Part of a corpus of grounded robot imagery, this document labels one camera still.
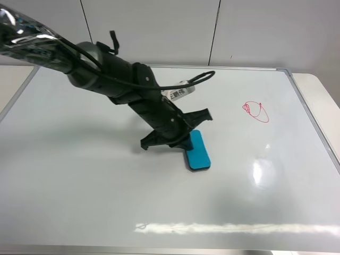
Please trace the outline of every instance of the eraser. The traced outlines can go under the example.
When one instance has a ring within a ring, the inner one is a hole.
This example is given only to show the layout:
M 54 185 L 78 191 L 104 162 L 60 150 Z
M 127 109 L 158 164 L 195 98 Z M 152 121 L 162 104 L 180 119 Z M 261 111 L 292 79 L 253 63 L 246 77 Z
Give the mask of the eraser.
M 211 162 L 201 132 L 198 130 L 191 131 L 190 139 L 193 149 L 185 151 L 190 170 L 192 172 L 197 172 L 209 169 Z

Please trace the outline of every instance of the label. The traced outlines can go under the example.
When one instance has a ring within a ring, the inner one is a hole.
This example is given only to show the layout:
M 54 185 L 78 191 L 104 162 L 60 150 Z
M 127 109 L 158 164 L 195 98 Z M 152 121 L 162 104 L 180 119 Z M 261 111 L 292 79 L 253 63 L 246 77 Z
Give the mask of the label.
M 188 84 L 188 81 L 181 81 L 177 83 L 175 86 L 185 85 L 185 84 Z M 166 96 L 169 100 L 176 101 L 182 97 L 189 95 L 190 93 L 193 93 L 194 91 L 195 91 L 195 87 L 192 86 L 192 87 L 185 88 L 185 89 L 165 90 L 162 92 L 162 94 Z

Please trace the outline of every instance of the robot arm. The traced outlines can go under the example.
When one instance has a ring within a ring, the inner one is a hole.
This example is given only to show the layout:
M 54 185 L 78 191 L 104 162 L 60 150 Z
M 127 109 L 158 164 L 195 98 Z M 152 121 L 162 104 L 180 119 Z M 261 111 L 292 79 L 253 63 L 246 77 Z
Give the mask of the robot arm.
M 189 133 L 205 120 L 207 109 L 183 113 L 162 90 L 187 88 L 210 79 L 203 73 L 188 84 L 160 87 L 150 67 L 117 57 L 119 44 L 110 32 L 114 49 L 98 42 L 74 45 L 43 24 L 0 4 L 0 54 L 65 73 L 71 83 L 107 96 L 115 105 L 127 104 L 153 131 L 141 140 L 143 149 L 169 145 L 192 150 Z

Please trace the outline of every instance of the black cable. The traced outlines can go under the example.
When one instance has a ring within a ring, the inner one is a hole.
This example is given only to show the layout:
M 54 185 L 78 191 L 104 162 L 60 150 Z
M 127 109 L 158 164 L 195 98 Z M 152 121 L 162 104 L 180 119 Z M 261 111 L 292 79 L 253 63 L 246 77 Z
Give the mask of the black cable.
M 68 45 L 69 47 L 75 49 L 76 51 L 78 51 L 79 53 L 83 54 L 84 56 L 86 56 L 91 61 L 93 61 L 92 60 L 93 57 L 90 54 L 88 54 L 87 52 L 85 52 L 83 49 L 79 48 L 78 46 L 72 44 L 71 42 L 67 41 L 64 38 L 61 39 L 61 42 L 63 42 L 63 43 L 66 42 L 65 43 L 66 45 Z M 122 81 L 122 80 L 119 80 L 117 78 L 111 77 L 109 75 L 103 74 L 103 73 L 99 72 L 97 69 L 95 69 L 92 66 L 90 66 L 89 64 L 87 64 L 85 61 L 79 59 L 69 49 L 67 49 L 64 45 L 60 44 L 60 46 L 61 46 L 62 51 L 64 53 L 68 54 L 69 57 L 74 59 L 75 62 L 77 62 L 79 65 L 81 65 L 84 69 L 88 70 L 89 72 L 91 72 L 91 73 L 93 73 L 93 74 L 95 74 L 98 77 L 101 77 L 103 79 L 106 79 L 106 80 L 109 80 L 109 81 L 113 81 L 115 83 L 118 83 L 118 84 L 121 84 L 121 85 L 124 85 L 124 86 L 129 86 L 130 88 L 134 88 L 134 89 L 140 89 L 140 90 L 160 90 L 160 91 L 162 91 L 162 90 L 173 90 L 173 89 L 185 89 L 185 88 L 189 88 L 189 87 L 195 86 L 197 84 L 200 84 L 200 83 L 202 83 L 202 82 L 204 82 L 206 80 L 209 80 L 211 77 L 213 77 L 215 75 L 215 71 L 209 71 L 209 72 L 201 73 L 201 74 L 195 76 L 194 78 L 190 79 L 188 81 L 189 82 L 188 84 L 178 85 L 178 86 L 165 86 L 165 87 L 146 87 L 146 86 L 141 86 L 141 85 L 137 85 L 137 84 L 134 84 L 134 83 Z M 93 62 L 97 66 L 99 64 L 99 66 L 101 68 L 101 64 L 96 59 L 94 59 Z
M 103 70 L 103 66 L 99 63 L 99 61 L 97 61 L 91 54 L 89 54 L 88 52 L 86 52 L 85 50 L 83 50 L 82 48 L 78 47 L 77 45 L 71 43 L 70 41 L 66 40 L 64 37 L 62 37 L 60 39 L 60 41 L 64 44 L 66 44 L 67 46 L 69 46 L 70 48 L 74 49 L 75 51 L 77 51 L 78 53 L 84 55 L 85 57 L 87 57 L 89 60 L 91 60 L 96 66 L 99 67 L 100 70 Z

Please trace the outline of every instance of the whiteboard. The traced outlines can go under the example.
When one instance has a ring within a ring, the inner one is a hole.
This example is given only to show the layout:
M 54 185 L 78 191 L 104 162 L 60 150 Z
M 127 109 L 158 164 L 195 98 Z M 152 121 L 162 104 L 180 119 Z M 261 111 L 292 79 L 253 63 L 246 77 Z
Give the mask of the whiteboard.
M 0 244 L 340 252 L 340 175 L 287 74 L 153 68 L 162 86 L 208 70 L 175 102 L 214 119 L 192 173 L 180 149 L 139 147 L 151 128 L 129 107 L 41 68 L 0 123 Z

